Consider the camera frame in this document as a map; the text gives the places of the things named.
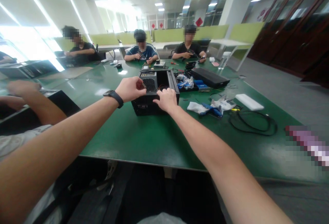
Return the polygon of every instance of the finger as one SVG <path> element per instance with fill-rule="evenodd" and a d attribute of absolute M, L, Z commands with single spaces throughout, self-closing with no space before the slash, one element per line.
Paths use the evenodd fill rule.
<path fill-rule="evenodd" d="M 160 104 L 160 101 L 158 99 L 154 99 L 153 102 L 155 102 L 156 104 Z"/>

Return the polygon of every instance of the black watch strap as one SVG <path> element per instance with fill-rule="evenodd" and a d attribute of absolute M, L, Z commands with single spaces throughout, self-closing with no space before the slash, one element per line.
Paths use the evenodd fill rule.
<path fill-rule="evenodd" d="M 123 100 L 122 98 L 115 92 L 115 90 L 109 90 L 103 94 L 103 96 L 107 97 L 113 97 L 117 102 L 119 103 L 119 107 L 121 108 L 123 106 Z"/>

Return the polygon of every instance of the cable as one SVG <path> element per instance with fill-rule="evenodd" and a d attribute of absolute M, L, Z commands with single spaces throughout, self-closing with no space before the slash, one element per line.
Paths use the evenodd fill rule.
<path fill-rule="evenodd" d="M 248 114 L 248 113 L 252 113 L 252 114 L 257 114 L 257 115 L 260 115 L 261 117 L 265 118 L 265 120 L 267 121 L 267 128 L 265 130 L 262 130 L 262 129 L 258 129 L 256 127 L 253 127 L 252 125 L 248 124 L 241 116 L 241 114 Z M 255 130 L 255 131 L 247 131 L 247 130 L 242 130 L 240 128 L 237 128 L 233 122 L 232 122 L 232 117 L 238 117 L 239 120 L 242 121 L 242 123 L 244 123 L 246 126 L 250 127 L 251 129 Z M 272 119 L 271 117 L 265 115 L 265 114 L 262 114 L 260 112 L 256 112 L 256 111 L 238 111 L 238 112 L 230 112 L 230 117 L 229 117 L 229 123 L 237 130 L 241 131 L 241 132 L 245 132 L 245 133 L 252 133 L 252 134 L 259 134 L 259 135 L 262 135 L 262 136 L 267 136 L 267 137 L 270 137 L 270 136 L 273 136 L 277 133 L 278 131 L 278 125 L 277 123 L 275 122 L 274 119 Z M 264 132 L 268 132 L 269 130 L 271 130 L 271 125 L 274 126 L 274 131 L 273 133 L 271 134 L 264 134 Z"/>

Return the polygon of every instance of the computer case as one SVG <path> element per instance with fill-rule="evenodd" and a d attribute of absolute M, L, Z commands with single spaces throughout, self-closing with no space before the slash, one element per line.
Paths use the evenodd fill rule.
<path fill-rule="evenodd" d="M 143 83 L 146 85 L 147 92 L 145 96 L 141 96 L 131 102 L 137 116 L 166 114 L 166 112 L 161 110 L 159 106 L 153 102 L 154 99 L 160 99 L 157 95 L 158 89 L 174 89 L 176 92 L 178 104 L 179 89 L 177 87 L 177 81 L 172 70 L 159 69 L 151 71 L 140 71 L 138 77 L 143 80 Z"/>

